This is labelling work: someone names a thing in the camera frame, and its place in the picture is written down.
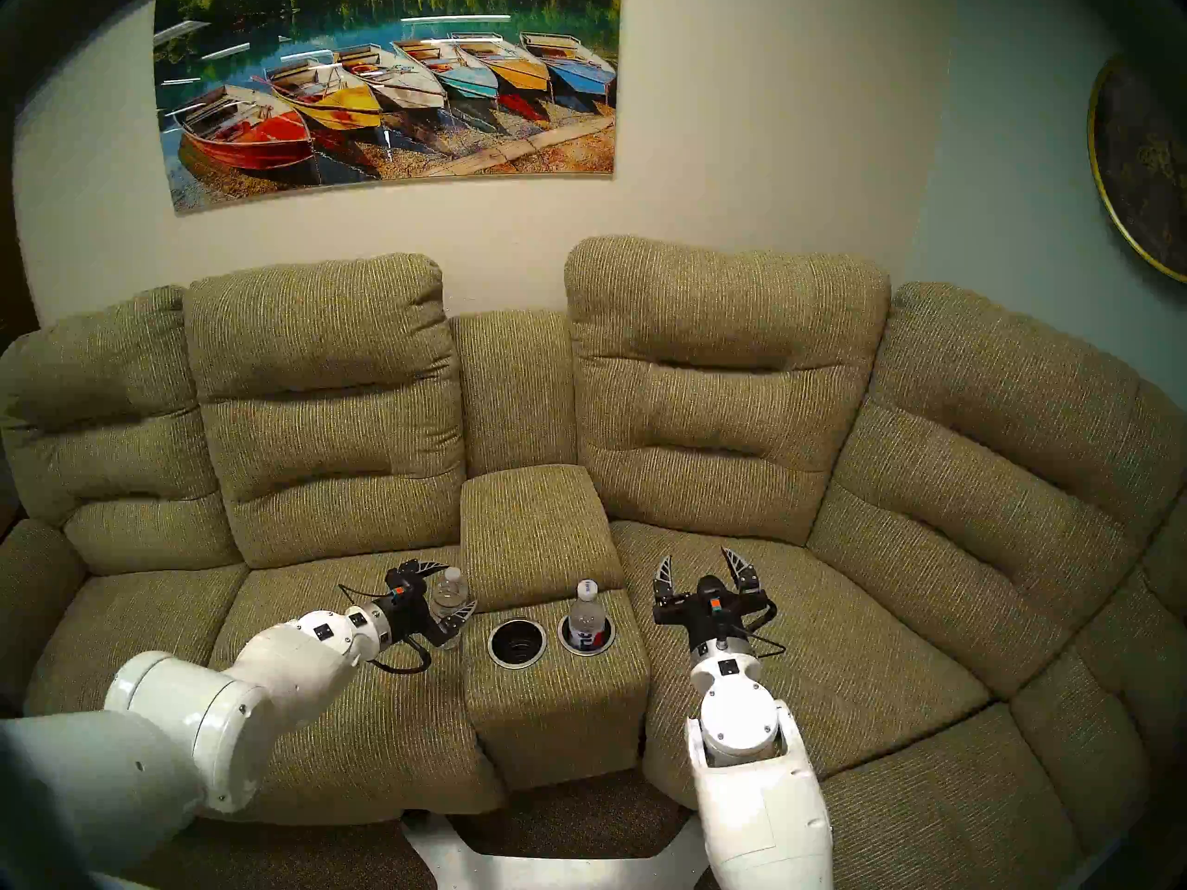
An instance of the teal boat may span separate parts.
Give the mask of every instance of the teal boat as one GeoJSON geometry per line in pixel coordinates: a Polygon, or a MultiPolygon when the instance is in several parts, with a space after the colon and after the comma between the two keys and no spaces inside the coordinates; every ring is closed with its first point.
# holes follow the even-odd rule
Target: teal boat
{"type": "Polygon", "coordinates": [[[399,40],[392,42],[429,69],[445,88],[463,98],[499,97],[499,80],[484,64],[449,40],[399,40]]]}

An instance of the wall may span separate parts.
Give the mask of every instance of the wall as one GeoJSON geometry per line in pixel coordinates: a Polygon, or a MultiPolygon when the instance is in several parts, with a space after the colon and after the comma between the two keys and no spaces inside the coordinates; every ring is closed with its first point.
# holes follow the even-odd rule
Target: wall
{"type": "Polygon", "coordinates": [[[903,278],[1029,312],[1187,407],[1187,285],[1129,248],[1088,167],[1088,98],[1117,43],[1077,0],[954,4],[940,140],[903,278]]]}
{"type": "Polygon", "coordinates": [[[623,0],[612,179],[377,185],[177,217],[150,6],[21,115],[30,288],[52,322],[240,267],[415,250],[442,265],[451,312],[559,309],[569,249],[616,231],[850,250],[900,273],[939,132],[950,14],[942,0],[623,0]]]}

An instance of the rowboat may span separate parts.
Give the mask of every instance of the rowboat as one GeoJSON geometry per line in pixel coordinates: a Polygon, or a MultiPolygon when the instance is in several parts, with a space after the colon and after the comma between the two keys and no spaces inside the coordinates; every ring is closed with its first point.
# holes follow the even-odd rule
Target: rowboat
{"type": "Polygon", "coordinates": [[[264,74],[277,97],[334,131],[377,127],[380,107],[370,87],[337,63],[312,57],[264,74]]]}
{"type": "Polygon", "coordinates": [[[283,169],[313,154],[300,114],[254,89],[220,85],[173,119],[202,152],[236,169],[283,169]]]}
{"type": "Polygon", "coordinates": [[[370,85],[380,100],[400,108],[444,108],[445,89],[425,66],[399,47],[360,44],[334,52],[334,62],[370,85]]]}
{"type": "Polygon", "coordinates": [[[463,98],[493,98],[499,94],[495,74],[445,40],[401,40],[392,46],[423,64],[442,84],[463,98]]]}
{"type": "Polygon", "coordinates": [[[499,34],[451,31],[449,39],[453,46],[481,59],[518,89],[532,91],[548,88],[548,68],[544,62],[499,34]]]}
{"type": "Polygon", "coordinates": [[[617,74],[614,66],[575,37],[520,32],[520,44],[575,91],[607,96],[617,74]]]}

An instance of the plastic bottle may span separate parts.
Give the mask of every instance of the plastic bottle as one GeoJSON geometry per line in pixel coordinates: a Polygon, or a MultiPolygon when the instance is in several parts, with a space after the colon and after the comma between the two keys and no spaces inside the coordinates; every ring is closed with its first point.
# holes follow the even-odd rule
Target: plastic bottle
{"type": "Polygon", "coordinates": [[[605,643],[605,610],[596,597],[592,580],[577,585],[577,602],[569,611],[569,643],[578,650],[597,650],[605,643]]]}
{"type": "MultiPolygon", "coordinates": [[[[429,614],[440,622],[445,616],[453,615],[470,599],[470,587],[462,579],[461,567],[446,567],[445,573],[431,587],[429,587],[429,614]]],[[[442,650],[457,650],[462,643],[462,632],[442,646],[442,650]]]]}

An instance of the empty cup holder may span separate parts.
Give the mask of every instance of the empty cup holder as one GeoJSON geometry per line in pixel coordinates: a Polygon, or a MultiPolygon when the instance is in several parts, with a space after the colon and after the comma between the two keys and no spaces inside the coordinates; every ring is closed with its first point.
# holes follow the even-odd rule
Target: empty cup holder
{"type": "Polygon", "coordinates": [[[548,636],[544,629],[528,618],[503,622],[487,638],[490,659],[504,669],[523,669],[544,654],[548,636]]]}
{"type": "Polygon", "coordinates": [[[579,657],[595,657],[598,654],[609,650],[610,646],[614,643],[614,635],[615,635],[614,619],[607,618],[605,628],[602,629],[602,636],[604,638],[602,643],[598,644],[592,650],[582,650],[580,648],[576,648],[569,643],[569,616],[561,618],[560,624],[557,625],[557,637],[560,638],[560,643],[564,644],[565,650],[567,650],[570,654],[576,654],[579,657]]]}

